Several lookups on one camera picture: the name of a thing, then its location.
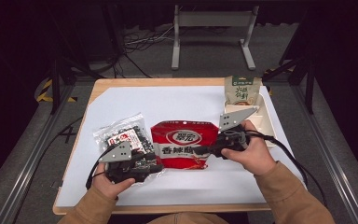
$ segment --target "white paper surface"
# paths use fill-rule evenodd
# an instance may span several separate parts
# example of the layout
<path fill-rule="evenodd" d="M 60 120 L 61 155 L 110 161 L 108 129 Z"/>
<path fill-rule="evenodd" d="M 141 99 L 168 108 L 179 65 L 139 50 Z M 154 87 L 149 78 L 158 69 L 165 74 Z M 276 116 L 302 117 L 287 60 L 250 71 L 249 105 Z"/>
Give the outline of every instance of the white paper surface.
<path fill-rule="evenodd" d="M 260 94 L 277 138 L 291 150 L 265 87 Z M 86 193 L 90 169 L 101 152 L 93 139 L 95 130 L 137 113 L 143 114 L 149 134 L 152 126 L 170 119 L 210 121 L 218 126 L 224 102 L 223 86 L 108 89 L 87 109 L 55 206 L 75 206 Z M 275 160 L 300 176 L 280 148 L 274 147 L 270 152 Z M 161 176 L 148 178 L 143 185 L 134 185 L 121 193 L 117 206 L 265 202 L 253 175 L 238 163 L 211 156 L 207 164 L 205 170 L 165 169 Z"/>

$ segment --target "person's right hand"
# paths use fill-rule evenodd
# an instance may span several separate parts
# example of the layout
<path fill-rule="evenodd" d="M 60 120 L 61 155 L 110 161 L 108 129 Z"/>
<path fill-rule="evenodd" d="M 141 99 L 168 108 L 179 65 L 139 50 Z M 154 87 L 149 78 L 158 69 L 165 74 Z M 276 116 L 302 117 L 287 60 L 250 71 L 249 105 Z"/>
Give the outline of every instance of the person's right hand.
<path fill-rule="evenodd" d="M 250 120 L 244 120 L 242 127 L 248 131 L 256 131 L 254 124 Z M 222 154 L 232 161 L 239 162 L 243 168 L 254 175 L 263 175 L 276 165 L 272 158 L 264 139 L 250 137 L 249 146 L 244 151 L 235 151 L 228 148 L 222 149 Z"/>

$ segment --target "logo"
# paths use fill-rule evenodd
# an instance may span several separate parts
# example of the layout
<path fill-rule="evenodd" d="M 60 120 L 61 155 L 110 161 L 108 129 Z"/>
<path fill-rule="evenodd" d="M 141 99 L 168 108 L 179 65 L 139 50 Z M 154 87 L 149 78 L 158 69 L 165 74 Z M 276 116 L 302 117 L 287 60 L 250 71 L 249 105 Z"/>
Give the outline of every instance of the logo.
<path fill-rule="evenodd" d="M 177 130 L 166 135 L 167 140 L 179 146 L 197 144 L 202 140 L 201 135 L 190 130 Z"/>

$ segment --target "floor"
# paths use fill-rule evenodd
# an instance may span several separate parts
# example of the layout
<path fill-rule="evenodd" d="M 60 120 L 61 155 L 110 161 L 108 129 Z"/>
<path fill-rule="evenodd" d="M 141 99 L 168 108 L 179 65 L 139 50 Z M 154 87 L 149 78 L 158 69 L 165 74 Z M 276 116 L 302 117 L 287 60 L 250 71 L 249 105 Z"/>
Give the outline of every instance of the floor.
<path fill-rule="evenodd" d="M 177 71 L 171 69 L 172 41 L 170 39 L 156 43 L 146 50 L 129 53 L 129 57 L 151 77 L 227 77 L 231 75 L 261 77 L 265 70 L 278 66 L 278 61 L 295 30 L 296 24 L 256 26 L 250 44 L 256 65 L 254 71 L 249 71 L 246 67 L 238 42 L 244 33 L 238 28 L 228 28 L 218 30 L 218 32 L 210 29 L 184 32 L 181 35 L 180 68 Z M 96 63 L 91 67 L 101 66 L 103 64 Z M 120 58 L 116 69 L 116 75 L 119 78 L 145 77 L 125 57 Z M 105 77 L 114 75 L 113 69 L 103 73 Z M 290 146 L 296 158 L 312 171 L 323 186 L 329 209 L 336 223 L 358 223 L 358 163 L 351 154 L 351 149 L 346 144 L 318 85 L 314 88 L 314 115 L 311 116 L 304 110 L 302 102 L 304 83 L 299 87 L 291 87 L 286 82 L 286 78 L 287 75 L 282 74 L 265 85 L 269 85 L 272 89 L 271 100 Z M 80 121 L 76 120 L 81 119 L 86 111 L 94 81 L 90 77 L 78 75 L 74 87 L 62 87 L 76 100 L 65 102 L 54 118 L 49 114 L 52 103 L 48 101 L 39 103 L 34 118 L 0 170 L 0 220 L 5 220 L 6 223 L 56 223 L 61 218 L 53 214 L 52 206 L 80 125 Z M 45 81 L 35 90 L 35 97 L 44 84 Z M 46 124 L 52 119 L 54 119 L 53 125 L 46 132 Z M 313 122 L 316 122 L 319 129 L 314 129 Z M 66 129 L 64 134 L 59 135 L 58 133 L 65 127 L 72 127 L 72 129 Z M 41 144 L 40 136 L 43 133 L 46 140 Z M 339 168 L 350 185 L 352 195 L 343 195 L 346 191 L 337 182 L 334 170 L 325 159 L 326 148 L 339 164 Z M 25 197 L 18 199 L 15 203 L 20 209 L 11 211 L 7 209 L 7 206 L 12 201 L 7 199 L 12 196 L 16 181 L 35 150 L 42 151 L 39 154 L 41 159 L 34 162 L 36 164 L 34 172 L 24 178 L 25 182 L 29 182 L 30 185 L 23 192 Z M 312 181 L 310 181 L 309 191 L 318 199 L 322 199 L 320 191 Z M 250 212 L 242 217 L 236 214 L 235 217 L 238 218 L 230 223 L 273 222 L 269 211 Z M 131 219 L 138 221 L 137 217 L 131 217 Z"/>

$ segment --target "sleeve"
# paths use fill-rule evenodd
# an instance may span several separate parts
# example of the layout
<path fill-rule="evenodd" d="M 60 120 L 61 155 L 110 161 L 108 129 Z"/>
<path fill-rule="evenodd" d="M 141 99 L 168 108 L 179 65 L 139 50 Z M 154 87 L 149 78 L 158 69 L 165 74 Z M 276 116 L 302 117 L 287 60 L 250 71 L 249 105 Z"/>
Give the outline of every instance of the sleeve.
<path fill-rule="evenodd" d="M 106 224 L 116 207 L 116 200 L 104 196 L 91 186 L 73 210 L 68 212 L 59 224 L 87 223 Z"/>
<path fill-rule="evenodd" d="M 335 223 L 327 208 L 281 162 L 255 179 L 277 224 Z"/>

